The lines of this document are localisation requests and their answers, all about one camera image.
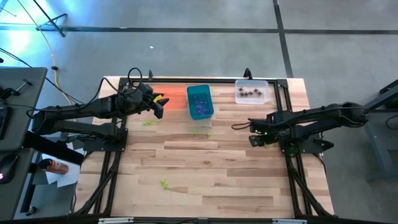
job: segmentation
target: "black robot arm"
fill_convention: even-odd
[[[272,144],[281,139],[293,144],[313,134],[341,126],[362,127],[368,121],[367,113],[361,105],[350,102],[298,112],[276,111],[268,114],[266,119],[249,119],[250,132],[257,134],[250,136],[249,140],[253,147]]]
[[[91,134],[96,137],[112,140],[118,138],[118,128],[114,123],[102,125],[78,123],[68,119],[94,116],[97,118],[123,118],[141,111],[154,110],[157,118],[163,117],[163,106],[168,98],[157,100],[162,93],[153,93],[146,84],[129,88],[117,94],[99,98],[85,105],[49,106],[33,115],[32,130],[36,134],[52,134],[58,131],[80,134]]]

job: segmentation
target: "wooden table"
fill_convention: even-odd
[[[119,78],[108,77],[114,86]],[[288,84],[293,110],[309,109],[304,80],[288,79]],[[286,163],[279,146],[251,147],[248,129],[231,129],[232,124],[247,122],[247,118],[265,118],[274,112],[273,87],[267,104],[237,105],[233,84],[209,86],[215,109],[211,119],[192,120],[188,107],[165,111],[160,121],[153,111],[128,117],[129,137],[119,165],[112,216],[294,217]],[[113,93],[104,83],[99,97]],[[148,120],[154,122],[144,126]],[[93,122],[108,121],[95,118]],[[94,152],[82,165],[75,210],[97,187],[103,157],[103,152]],[[321,162],[314,155],[304,154],[303,164],[309,189],[333,213]],[[161,180],[169,183],[168,190],[162,188]],[[105,192],[102,207],[108,190]],[[298,194],[304,211],[300,190]]]

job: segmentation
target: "yellow cable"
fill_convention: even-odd
[[[50,51],[51,51],[52,65],[53,65],[53,66],[56,66],[56,65],[55,65],[54,52],[52,51],[51,45],[50,45],[49,41],[47,40],[47,38],[45,37],[45,35],[44,35],[42,29],[40,29],[40,27],[37,25],[36,21],[34,21],[34,19],[32,18],[32,16],[31,16],[31,15],[29,14],[29,12],[25,9],[24,5],[22,5],[22,3],[21,3],[19,0],[17,0],[17,1],[18,1],[19,4],[22,6],[22,8],[25,10],[25,12],[27,13],[27,15],[28,15],[28,16],[30,17],[30,19],[32,20],[32,22],[33,22],[33,23],[36,25],[36,27],[39,29],[39,31],[42,33],[42,35],[43,35],[43,37],[44,37],[44,40],[46,41],[46,43],[47,43],[47,45],[49,46],[49,49],[50,49]],[[58,84],[58,74],[57,74],[57,71],[54,70],[54,69],[53,69],[53,71],[54,71],[55,85],[56,85],[59,89],[61,89],[60,85]],[[71,103],[69,97],[68,97],[66,94],[64,94],[64,93],[62,93],[62,95],[65,97],[65,99],[67,99],[69,105],[72,105],[72,103]]]

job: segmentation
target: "gray floor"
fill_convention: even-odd
[[[39,22],[45,18],[26,4]],[[47,0],[51,16],[68,13],[69,26],[276,28],[272,0]],[[398,29],[395,0],[280,0],[286,29]],[[16,1],[0,13],[0,22],[31,24]],[[125,75],[137,66],[154,75],[241,76],[249,67],[256,77],[285,78],[277,34],[182,34],[69,32],[46,33],[60,67],[63,89],[88,101],[104,75]],[[355,101],[365,103],[398,76],[396,35],[287,35],[295,78],[304,78],[311,107]],[[49,68],[50,52],[38,32],[0,31],[0,47],[32,66]],[[5,55],[7,66],[20,65]],[[47,75],[53,80],[51,72]],[[38,107],[65,105],[62,95],[45,84]],[[367,183],[377,171],[363,129],[325,133],[335,147],[325,153],[335,213],[340,217],[398,222],[398,181]],[[72,188],[39,187],[33,217],[68,212]]]

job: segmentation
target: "blue plastic bin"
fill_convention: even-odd
[[[208,85],[190,86],[187,88],[189,112],[192,119],[210,118],[214,113]]]

